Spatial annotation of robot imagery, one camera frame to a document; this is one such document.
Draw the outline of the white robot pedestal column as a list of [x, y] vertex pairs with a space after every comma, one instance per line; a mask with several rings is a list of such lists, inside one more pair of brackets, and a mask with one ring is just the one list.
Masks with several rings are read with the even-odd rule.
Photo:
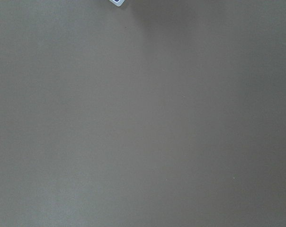
[[109, 0], [111, 3], [113, 3], [115, 6], [120, 7], [124, 3], [125, 0]]

